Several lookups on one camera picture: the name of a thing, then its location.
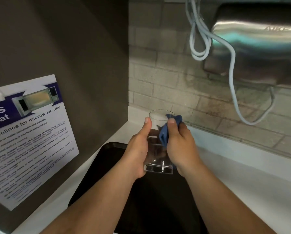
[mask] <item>blue microfiber towel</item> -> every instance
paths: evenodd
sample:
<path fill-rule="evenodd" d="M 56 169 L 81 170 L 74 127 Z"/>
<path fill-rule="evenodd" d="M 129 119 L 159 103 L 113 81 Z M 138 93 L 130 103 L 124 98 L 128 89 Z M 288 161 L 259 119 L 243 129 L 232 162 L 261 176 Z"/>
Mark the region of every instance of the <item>blue microfiber towel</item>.
<path fill-rule="evenodd" d="M 182 122 L 182 116 L 177 115 L 173 116 L 171 114 L 166 114 L 167 118 L 175 118 L 177 127 L 179 126 L 180 122 Z M 167 123 L 162 127 L 161 132 L 159 133 L 159 140 L 162 142 L 163 146 L 166 148 L 167 147 L 167 142 L 168 142 L 168 129 L 167 129 Z"/>

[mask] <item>drinking glass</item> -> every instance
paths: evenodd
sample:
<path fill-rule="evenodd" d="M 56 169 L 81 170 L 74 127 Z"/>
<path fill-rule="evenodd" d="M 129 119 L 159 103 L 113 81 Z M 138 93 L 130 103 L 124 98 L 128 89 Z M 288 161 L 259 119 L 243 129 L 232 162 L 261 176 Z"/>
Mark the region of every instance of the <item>drinking glass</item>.
<path fill-rule="evenodd" d="M 173 174 L 173 164 L 167 155 L 167 149 L 159 139 L 159 133 L 167 123 L 168 118 L 175 117 L 175 114 L 168 110 L 154 110 L 149 113 L 149 117 L 152 121 L 152 127 L 148 137 L 149 149 L 144 170 Z"/>

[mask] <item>white countertop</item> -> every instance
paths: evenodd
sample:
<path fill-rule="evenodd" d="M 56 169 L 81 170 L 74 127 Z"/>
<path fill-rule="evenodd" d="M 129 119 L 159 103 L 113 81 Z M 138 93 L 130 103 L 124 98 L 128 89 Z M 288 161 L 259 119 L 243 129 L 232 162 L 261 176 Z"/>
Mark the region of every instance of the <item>white countertop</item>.
<path fill-rule="evenodd" d="M 128 122 L 107 142 L 128 143 L 132 135 L 140 130 L 147 113 L 129 107 Z M 200 147 L 201 158 L 215 175 L 277 233 L 290 234 L 291 160 L 193 127 L 189 129 Z M 62 213 L 97 153 L 77 169 L 13 234 L 40 233 Z"/>

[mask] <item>white cable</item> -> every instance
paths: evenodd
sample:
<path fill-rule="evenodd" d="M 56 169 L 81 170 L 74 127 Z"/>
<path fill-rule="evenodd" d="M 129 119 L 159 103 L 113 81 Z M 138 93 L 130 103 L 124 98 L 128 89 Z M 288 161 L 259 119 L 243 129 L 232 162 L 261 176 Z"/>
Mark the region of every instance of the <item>white cable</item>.
<path fill-rule="evenodd" d="M 235 106 L 235 110 L 236 110 L 238 116 L 240 117 L 241 121 L 244 122 L 245 124 L 248 124 L 248 125 L 257 124 L 258 122 L 260 122 L 261 120 L 263 120 L 265 118 L 265 116 L 272 110 L 272 108 L 275 105 L 274 88 L 272 86 L 270 87 L 271 104 L 270 104 L 269 108 L 255 121 L 253 121 L 253 122 L 247 121 L 242 116 L 242 114 L 240 112 L 238 101 L 237 101 L 237 96 L 236 96 L 236 92 L 235 92 L 235 87 L 233 85 L 233 69 L 234 69 L 235 61 L 236 61 L 236 52 L 235 52 L 234 48 L 231 46 L 231 44 L 228 43 L 225 39 L 223 39 L 223 38 L 219 37 L 218 35 L 215 35 L 209 31 L 208 27 L 206 26 L 205 22 L 203 21 L 202 16 L 200 15 L 201 0 L 199 0 L 199 3 L 197 6 L 196 6 L 197 0 L 190 0 L 192 11 L 193 11 L 193 13 L 191 13 L 191 14 L 189 13 L 189 10 L 188 10 L 188 1 L 189 0 L 186 0 L 186 15 L 187 15 L 189 23 L 191 24 L 189 45 L 190 45 L 192 57 L 197 61 L 203 61 L 204 59 L 206 59 L 206 57 L 208 56 L 208 54 L 210 52 L 210 46 L 212 43 L 212 39 L 225 45 L 229 49 L 229 51 L 231 53 L 231 60 L 230 60 L 230 66 L 229 66 L 229 86 L 230 86 L 232 101 L 233 101 L 233 104 Z M 195 27 L 197 27 L 197 29 L 198 29 L 198 31 L 199 31 L 199 33 L 200 33 L 200 35 L 205 43 L 205 50 L 203 52 L 197 52 L 194 49 Z"/>

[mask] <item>forearm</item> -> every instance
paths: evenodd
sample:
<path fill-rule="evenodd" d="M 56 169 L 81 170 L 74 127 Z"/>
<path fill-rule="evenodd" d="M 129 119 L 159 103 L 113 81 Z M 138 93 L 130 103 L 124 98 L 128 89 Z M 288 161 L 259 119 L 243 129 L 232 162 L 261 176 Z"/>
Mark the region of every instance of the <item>forearm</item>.
<path fill-rule="evenodd" d="M 42 234 L 113 233 L 135 179 L 129 163 L 121 159 Z"/>
<path fill-rule="evenodd" d="M 274 233 L 205 165 L 182 171 L 210 234 Z"/>

